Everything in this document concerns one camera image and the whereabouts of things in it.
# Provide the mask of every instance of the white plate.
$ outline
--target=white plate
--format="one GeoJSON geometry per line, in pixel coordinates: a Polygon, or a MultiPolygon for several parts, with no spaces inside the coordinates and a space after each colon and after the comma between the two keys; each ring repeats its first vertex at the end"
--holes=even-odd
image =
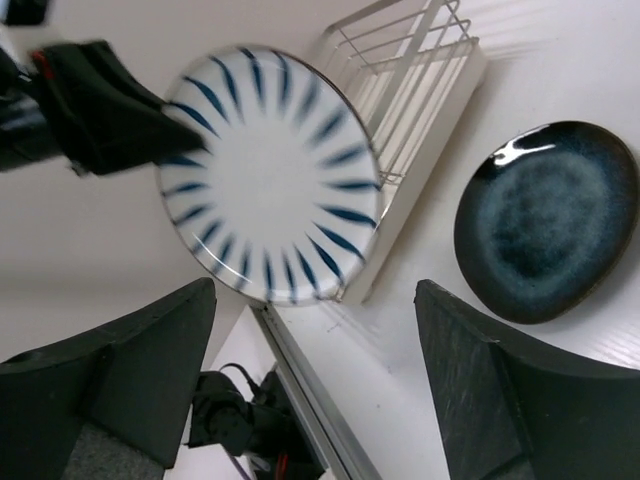
{"type": "Polygon", "coordinates": [[[206,149],[158,184],[177,232],[215,277],[292,305],[330,298],[362,268],[380,219],[378,164],[357,115],[304,63],[240,47],[183,73],[166,113],[206,149]]]}

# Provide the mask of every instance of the gray fabric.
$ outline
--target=gray fabric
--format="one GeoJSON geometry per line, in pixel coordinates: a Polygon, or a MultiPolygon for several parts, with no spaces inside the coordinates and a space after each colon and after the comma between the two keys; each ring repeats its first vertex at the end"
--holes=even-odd
{"type": "Polygon", "coordinates": [[[78,437],[63,480],[154,480],[164,468],[104,430],[86,423],[78,437]]]}

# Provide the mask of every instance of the red accent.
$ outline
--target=red accent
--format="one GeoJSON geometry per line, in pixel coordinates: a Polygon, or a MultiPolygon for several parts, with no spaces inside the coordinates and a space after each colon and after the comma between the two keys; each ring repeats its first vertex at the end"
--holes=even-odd
{"type": "Polygon", "coordinates": [[[287,473],[287,463],[289,462],[288,454],[280,454],[278,456],[278,464],[276,465],[276,480],[284,480],[287,473]]]}
{"type": "Polygon", "coordinates": [[[42,70],[42,75],[44,75],[44,78],[46,78],[47,80],[53,80],[55,75],[53,73],[51,65],[49,65],[49,60],[47,60],[47,57],[44,56],[44,53],[42,53],[41,51],[33,52],[31,54],[31,58],[35,62],[40,64],[40,68],[42,70]]]}

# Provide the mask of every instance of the plate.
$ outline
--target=plate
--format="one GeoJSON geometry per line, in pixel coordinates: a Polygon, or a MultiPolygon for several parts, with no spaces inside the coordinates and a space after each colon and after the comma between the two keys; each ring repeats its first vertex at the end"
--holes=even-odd
{"type": "Polygon", "coordinates": [[[335,296],[361,270],[381,214],[379,167],[325,77],[280,51],[229,49],[183,72],[166,113],[205,138],[157,178],[178,234],[216,278],[295,305],[335,296]]]}
{"type": "Polygon", "coordinates": [[[493,153],[455,221],[465,279],[494,313],[551,320],[584,299],[623,254],[638,216],[638,171],[607,130],[558,122],[493,153]]]}

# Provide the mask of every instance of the white table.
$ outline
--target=white table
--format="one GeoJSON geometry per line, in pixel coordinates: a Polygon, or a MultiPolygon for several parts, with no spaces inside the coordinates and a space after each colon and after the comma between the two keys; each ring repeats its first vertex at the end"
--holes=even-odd
{"type": "MultiPolygon", "coordinates": [[[[420,352],[413,297],[429,278],[489,313],[454,256],[453,220],[467,181],[517,133],[567,119],[600,124],[640,146],[640,4],[474,1],[461,10],[491,58],[445,154],[362,306],[278,309],[385,479],[447,479],[420,352]]],[[[550,344],[640,368],[640,242],[581,305],[519,327],[550,344]]]]}

